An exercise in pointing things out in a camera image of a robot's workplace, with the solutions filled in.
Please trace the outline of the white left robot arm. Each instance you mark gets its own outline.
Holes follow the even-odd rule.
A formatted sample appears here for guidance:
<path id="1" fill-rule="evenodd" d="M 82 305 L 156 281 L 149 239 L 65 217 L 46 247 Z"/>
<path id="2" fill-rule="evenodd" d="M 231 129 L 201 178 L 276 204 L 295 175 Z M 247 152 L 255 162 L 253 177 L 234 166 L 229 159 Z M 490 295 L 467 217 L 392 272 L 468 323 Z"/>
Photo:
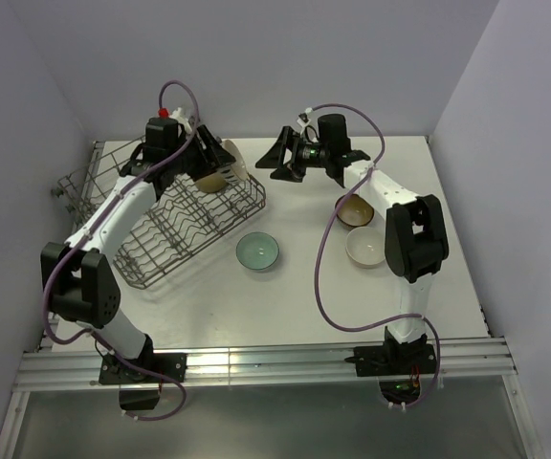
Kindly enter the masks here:
<path id="1" fill-rule="evenodd" d="M 156 369 L 152 340 L 122 311 L 110 263 L 178 176 L 199 180 L 234 162 L 205 125 L 187 131 L 172 118 L 150 119 L 143 141 L 93 216 L 65 242 L 43 248 L 43 316 L 76 323 L 121 361 L 121 371 L 132 381 L 151 378 Z"/>

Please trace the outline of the black bowl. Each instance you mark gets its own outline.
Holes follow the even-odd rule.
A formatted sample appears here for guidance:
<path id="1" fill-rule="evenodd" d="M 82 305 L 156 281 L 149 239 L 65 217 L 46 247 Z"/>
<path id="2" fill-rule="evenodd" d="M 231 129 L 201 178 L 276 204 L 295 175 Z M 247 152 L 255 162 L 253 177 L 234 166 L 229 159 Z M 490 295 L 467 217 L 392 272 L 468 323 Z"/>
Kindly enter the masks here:
<path id="1" fill-rule="evenodd" d="M 194 182 L 196 188 L 207 194 L 217 193 L 228 186 L 221 174 L 215 172 Z"/>

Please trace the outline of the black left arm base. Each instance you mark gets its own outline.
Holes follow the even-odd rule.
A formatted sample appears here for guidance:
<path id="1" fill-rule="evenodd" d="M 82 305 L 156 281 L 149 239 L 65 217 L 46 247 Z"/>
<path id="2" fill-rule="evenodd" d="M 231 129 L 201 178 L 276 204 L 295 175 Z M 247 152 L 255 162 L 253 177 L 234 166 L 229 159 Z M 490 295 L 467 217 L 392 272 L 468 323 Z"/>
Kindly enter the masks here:
<path id="1" fill-rule="evenodd" d="M 187 391 L 183 382 L 187 370 L 186 353 L 156 353 L 150 337 L 146 338 L 136 359 L 123 358 L 103 339 L 95 340 L 95 349 L 101 356 L 98 385 L 119 388 L 119 406 L 123 416 L 137 422 L 156 422 L 178 414 L 185 406 Z M 167 384 L 179 389 L 181 400 L 164 414 L 150 415 L 160 402 Z"/>

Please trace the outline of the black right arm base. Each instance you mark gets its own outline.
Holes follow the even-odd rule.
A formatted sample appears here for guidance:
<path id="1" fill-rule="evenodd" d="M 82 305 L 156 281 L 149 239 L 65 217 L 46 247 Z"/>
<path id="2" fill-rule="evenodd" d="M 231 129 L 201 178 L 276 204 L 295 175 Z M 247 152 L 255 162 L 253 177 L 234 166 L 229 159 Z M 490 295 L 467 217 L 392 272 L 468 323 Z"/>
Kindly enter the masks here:
<path id="1" fill-rule="evenodd" d="M 423 334 L 411 343 L 399 343 L 389 332 L 379 345 L 357 346 L 344 359 L 359 378 L 377 378 L 382 396 L 400 407 L 416 403 L 422 396 L 423 376 L 436 377 L 440 354 Z"/>

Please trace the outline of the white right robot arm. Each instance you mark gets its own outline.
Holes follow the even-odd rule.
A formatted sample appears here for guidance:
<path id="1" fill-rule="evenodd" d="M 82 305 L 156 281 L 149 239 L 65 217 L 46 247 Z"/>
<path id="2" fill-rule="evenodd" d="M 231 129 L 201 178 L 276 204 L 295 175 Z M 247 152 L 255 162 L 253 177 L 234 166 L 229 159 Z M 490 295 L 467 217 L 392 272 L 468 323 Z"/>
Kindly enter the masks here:
<path id="1" fill-rule="evenodd" d="M 449 241 L 440 200 L 421 196 L 401 186 L 378 168 L 378 160 L 353 147 L 347 122 L 336 112 L 322 115 L 314 139 L 306 136 L 312 108 L 298 116 L 298 129 L 285 126 L 274 145 L 256 162 L 268 169 L 273 180 L 303 181 L 310 168 L 319 168 L 345 189 L 344 201 L 358 195 L 379 213 L 385 223 L 384 255 L 393 275 L 400 280 L 398 313 L 383 319 L 389 345 L 384 349 L 388 369 L 402 373 L 417 358 L 413 345 L 427 342 L 426 318 L 430 288 L 449 256 Z"/>

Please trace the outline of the white bowl blue stripes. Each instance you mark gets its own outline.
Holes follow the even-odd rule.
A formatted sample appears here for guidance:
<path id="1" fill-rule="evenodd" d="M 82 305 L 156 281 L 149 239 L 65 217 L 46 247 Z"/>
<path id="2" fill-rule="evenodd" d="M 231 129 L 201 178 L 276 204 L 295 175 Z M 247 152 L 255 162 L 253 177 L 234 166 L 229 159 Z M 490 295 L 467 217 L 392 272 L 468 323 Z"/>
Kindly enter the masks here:
<path id="1" fill-rule="evenodd" d="M 230 155 L 234 157 L 234 162 L 231 165 L 237 174 L 236 185 L 248 181 L 250 174 L 248 173 L 243 156 L 235 143 L 232 140 L 226 139 L 222 141 L 221 145 Z"/>

